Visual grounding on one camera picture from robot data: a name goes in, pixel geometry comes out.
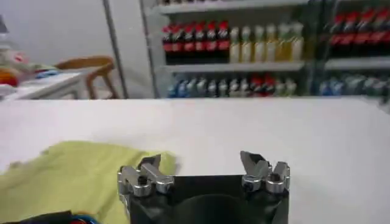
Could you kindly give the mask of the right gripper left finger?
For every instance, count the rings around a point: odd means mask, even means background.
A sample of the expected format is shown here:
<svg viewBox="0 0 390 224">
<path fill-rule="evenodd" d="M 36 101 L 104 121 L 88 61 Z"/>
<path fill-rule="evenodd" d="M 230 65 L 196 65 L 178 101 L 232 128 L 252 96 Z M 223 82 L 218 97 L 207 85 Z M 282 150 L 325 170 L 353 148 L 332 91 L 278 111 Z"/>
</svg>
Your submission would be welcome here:
<svg viewBox="0 0 390 224">
<path fill-rule="evenodd" d="M 117 173 L 119 195 L 148 197 L 153 191 L 168 194 L 174 186 L 174 177 L 159 170 L 161 155 L 145 157 L 136 166 L 121 166 Z"/>
</svg>

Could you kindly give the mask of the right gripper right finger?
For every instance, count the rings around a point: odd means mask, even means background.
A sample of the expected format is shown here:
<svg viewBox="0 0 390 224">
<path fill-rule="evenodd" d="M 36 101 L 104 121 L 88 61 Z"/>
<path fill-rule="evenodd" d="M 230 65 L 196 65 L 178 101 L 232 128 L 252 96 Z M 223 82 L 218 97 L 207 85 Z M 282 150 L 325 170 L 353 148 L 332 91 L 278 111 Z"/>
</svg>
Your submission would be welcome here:
<svg viewBox="0 0 390 224">
<path fill-rule="evenodd" d="M 288 163 L 278 161 L 273 166 L 260 154 L 240 151 L 240 158 L 246 173 L 242 176 L 242 186 L 248 192 L 264 189 L 271 194 L 289 192 L 291 169 Z"/>
</svg>

